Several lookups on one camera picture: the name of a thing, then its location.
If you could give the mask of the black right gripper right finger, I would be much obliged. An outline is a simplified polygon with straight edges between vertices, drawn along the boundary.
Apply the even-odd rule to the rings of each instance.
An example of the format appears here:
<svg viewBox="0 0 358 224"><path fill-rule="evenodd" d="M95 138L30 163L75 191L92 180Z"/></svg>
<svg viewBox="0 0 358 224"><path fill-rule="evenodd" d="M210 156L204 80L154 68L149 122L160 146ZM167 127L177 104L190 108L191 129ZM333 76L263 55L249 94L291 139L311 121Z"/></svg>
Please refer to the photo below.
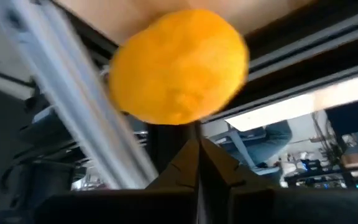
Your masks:
<svg viewBox="0 0 358 224"><path fill-rule="evenodd" d="M214 175L226 187L239 191L269 191L272 184L269 180L257 175L245 165L231 157L223 148L217 146L209 139L201 140L205 153L206 165L211 165Z"/></svg>

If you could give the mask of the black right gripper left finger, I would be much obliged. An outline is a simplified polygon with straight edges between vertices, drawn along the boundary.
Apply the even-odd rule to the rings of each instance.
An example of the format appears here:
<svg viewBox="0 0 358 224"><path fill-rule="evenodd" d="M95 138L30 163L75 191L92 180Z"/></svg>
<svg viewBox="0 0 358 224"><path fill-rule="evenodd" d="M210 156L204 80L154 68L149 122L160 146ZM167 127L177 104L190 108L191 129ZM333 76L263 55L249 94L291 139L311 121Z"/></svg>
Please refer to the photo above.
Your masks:
<svg viewBox="0 0 358 224"><path fill-rule="evenodd" d="M147 190L198 188L200 145L190 139L168 164L167 168L147 186Z"/></svg>

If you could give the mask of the orange toy fruit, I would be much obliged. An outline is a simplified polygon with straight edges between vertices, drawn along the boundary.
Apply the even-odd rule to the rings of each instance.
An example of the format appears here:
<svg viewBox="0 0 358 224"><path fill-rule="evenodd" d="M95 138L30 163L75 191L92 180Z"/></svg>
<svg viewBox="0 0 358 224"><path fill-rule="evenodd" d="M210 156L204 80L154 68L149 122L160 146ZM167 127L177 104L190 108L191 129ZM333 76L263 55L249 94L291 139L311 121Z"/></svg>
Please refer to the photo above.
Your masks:
<svg viewBox="0 0 358 224"><path fill-rule="evenodd" d="M109 96L151 124L186 124L226 106L246 84L249 49L238 31L205 9L171 12L114 54Z"/></svg>

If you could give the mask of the white desk surface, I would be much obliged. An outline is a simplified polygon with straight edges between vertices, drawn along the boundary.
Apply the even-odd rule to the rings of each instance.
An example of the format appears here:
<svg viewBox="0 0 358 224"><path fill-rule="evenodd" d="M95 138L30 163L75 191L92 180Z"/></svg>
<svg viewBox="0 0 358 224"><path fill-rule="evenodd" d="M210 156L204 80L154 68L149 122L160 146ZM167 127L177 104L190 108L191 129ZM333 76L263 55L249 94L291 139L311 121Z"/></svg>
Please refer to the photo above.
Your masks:
<svg viewBox="0 0 358 224"><path fill-rule="evenodd" d="M247 131L354 101L358 101L358 77L264 106L225 121L239 131Z"/></svg>

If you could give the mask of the silver aluminium frame bar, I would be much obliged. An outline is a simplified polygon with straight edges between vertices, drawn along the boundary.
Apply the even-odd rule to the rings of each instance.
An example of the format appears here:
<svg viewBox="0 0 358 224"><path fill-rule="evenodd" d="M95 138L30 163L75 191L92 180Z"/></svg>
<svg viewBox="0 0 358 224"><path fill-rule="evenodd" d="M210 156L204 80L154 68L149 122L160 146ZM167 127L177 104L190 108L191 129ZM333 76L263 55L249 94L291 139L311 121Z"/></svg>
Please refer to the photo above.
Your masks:
<svg viewBox="0 0 358 224"><path fill-rule="evenodd" d="M0 25L60 119L114 189L143 189L157 177L66 15L49 0L0 0Z"/></svg>

